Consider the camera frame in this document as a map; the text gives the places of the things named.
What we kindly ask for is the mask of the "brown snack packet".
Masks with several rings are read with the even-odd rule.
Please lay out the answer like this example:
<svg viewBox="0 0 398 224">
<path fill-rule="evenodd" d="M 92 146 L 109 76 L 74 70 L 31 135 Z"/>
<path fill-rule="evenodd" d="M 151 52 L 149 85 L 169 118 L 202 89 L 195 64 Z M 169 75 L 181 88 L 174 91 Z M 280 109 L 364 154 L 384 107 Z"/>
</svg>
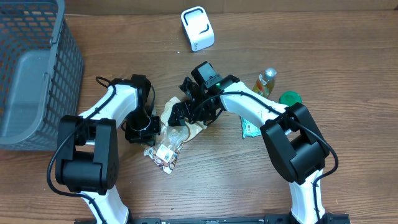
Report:
<svg viewBox="0 0 398 224">
<path fill-rule="evenodd" d="M 183 126 L 169 126 L 172 107 L 179 102 L 176 96 L 166 102 L 164 112 L 160 116 L 160 135 L 156 136 L 155 146 L 143 145 L 144 156 L 149 156 L 167 174 L 174 170 L 182 146 L 206 129 L 201 122 L 189 124 L 186 121 Z"/>
</svg>

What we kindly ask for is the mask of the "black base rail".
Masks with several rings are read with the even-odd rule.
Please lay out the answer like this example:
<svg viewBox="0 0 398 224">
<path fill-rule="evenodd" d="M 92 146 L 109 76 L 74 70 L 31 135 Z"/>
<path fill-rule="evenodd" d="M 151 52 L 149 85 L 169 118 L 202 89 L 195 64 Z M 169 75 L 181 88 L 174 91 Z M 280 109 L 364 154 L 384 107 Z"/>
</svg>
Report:
<svg viewBox="0 0 398 224">
<path fill-rule="evenodd" d="M 95 220 L 75 220 L 74 223 L 96 223 Z M 239 218 L 209 218 L 209 219 L 171 219 L 159 218 L 130 218 L 128 224 L 288 224 L 294 222 L 290 215 L 265 215 L 264 217 L 239 217 Z M 326 213 L 321 223 L 350 224 L 349 215 L 334 215 Z"/>
</svg>

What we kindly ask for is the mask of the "yellow oil bottle silver cap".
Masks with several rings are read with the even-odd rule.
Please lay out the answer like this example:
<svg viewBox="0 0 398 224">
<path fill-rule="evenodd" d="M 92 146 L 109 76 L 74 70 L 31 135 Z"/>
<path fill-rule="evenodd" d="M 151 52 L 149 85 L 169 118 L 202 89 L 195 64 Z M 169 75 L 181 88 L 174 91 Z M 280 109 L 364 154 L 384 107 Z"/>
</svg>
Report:
<svg viewBox="0 0 398 224">
<path fill-rule="evenodd" d="M 252 90 L 264 98 L 268 98 L 275 86 L 276 75 L 277 72 L 274 68 L 263 70 L 259 74 Z"/>
</svg>

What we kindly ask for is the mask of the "mint green wet wipes pack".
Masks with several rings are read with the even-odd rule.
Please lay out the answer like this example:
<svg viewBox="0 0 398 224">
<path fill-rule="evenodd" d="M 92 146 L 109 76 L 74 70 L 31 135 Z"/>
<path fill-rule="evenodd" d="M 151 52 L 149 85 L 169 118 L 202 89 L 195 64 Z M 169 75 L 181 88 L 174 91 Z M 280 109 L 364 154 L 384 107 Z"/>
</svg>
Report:
<svg viewBox="0 0 398 224">
<path fill-rule="evenodd" d="M 254 138 L 261 135 L 261 130 L 243 117 L 241 117 L 241 126 L 243 139 L 245 139 L 246 137 Z"/>
</svg>

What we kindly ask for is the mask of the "green lid glass jar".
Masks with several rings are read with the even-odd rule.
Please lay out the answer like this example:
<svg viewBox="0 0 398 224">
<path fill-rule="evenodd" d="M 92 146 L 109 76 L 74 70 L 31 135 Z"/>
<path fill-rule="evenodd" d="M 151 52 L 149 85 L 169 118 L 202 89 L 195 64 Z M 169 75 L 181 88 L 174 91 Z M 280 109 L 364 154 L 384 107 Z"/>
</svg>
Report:
<svg viewBox="0 0 398 224">
<path fill-rule="evenodd" d="M 280 96 L 278 103 L 287 106 L 292 106 L 296 103 L 302 103 L 302 98 L 295 91 L 286 91 Z"/>
</svg>

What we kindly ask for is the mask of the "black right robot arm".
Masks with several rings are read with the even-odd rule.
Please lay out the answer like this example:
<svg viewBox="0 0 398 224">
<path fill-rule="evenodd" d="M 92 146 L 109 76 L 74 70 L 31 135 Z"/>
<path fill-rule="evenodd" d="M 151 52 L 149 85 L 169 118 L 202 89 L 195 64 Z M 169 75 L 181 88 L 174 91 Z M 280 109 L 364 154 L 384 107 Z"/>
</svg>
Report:
<svg viewBox="0 0 398 224">
<path fill-rule="evenodd" d="M 268 100 L 232 75 L 215 75 L 207 81 L 186 78 L 180 89 L 189 99 L 173 105 L 169 126 L 183 126 L 186 121 L 209 125 L 222 111 L 248 120 L 261 130 L 272 165 L 289 183 L 290 219 L 295 223 L 325 222 L 318 183 L 330 151 L 303 104 L 286 106 Z"/>
</svg>

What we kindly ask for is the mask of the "dark grey plastic basket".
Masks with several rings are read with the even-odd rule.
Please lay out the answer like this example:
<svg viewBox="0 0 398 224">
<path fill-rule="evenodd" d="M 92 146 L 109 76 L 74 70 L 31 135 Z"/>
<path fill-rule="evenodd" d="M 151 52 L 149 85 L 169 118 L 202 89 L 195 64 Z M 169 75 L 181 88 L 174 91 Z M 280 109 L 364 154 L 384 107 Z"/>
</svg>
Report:
<svg viewBox="0 0 398 224">
<path fill-rule="evenodd" d="M 54 150 L 83 72 L 64 1 L 1 1 L 1 149 Z"/>
</svg>

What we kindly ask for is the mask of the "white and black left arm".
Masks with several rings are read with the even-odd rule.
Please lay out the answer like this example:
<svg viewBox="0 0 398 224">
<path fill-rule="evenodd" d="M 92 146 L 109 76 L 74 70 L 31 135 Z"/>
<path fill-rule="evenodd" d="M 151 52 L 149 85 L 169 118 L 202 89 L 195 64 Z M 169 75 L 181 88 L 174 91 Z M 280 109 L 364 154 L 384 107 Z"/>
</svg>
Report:
<svg viewBox="0 0 398 224">
<path fill-rule="evenodd" d="M 82 198 L 93 223 L 132 223 L 131 211 L 116 188 L 119 173 L 118 128 L 129 143 L 153 146 L 160 118 L 147 105 L 154 94 L 144 75 L 108 80 L 96 77 L 107 92 L 80 115 L 65 115 L 58 125 L 57 149 L 47 168 L 47 183 L 59 195 Z"/>
</svg>

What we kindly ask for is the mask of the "white barcode scanner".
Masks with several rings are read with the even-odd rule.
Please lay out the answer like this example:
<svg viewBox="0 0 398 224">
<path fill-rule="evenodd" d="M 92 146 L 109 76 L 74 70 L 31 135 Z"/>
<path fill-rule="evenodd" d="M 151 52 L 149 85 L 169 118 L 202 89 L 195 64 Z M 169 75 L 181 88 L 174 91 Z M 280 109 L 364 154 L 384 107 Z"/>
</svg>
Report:
<svg viewBox="0 0 398 224">
<path fill-rule="evenodd" d="M 182 28 L 191 50 L 197 52 L 215 43 L 215 34 L 205 9 L 201 6 L 184 10 L 181 15 Z"/>
</svg>

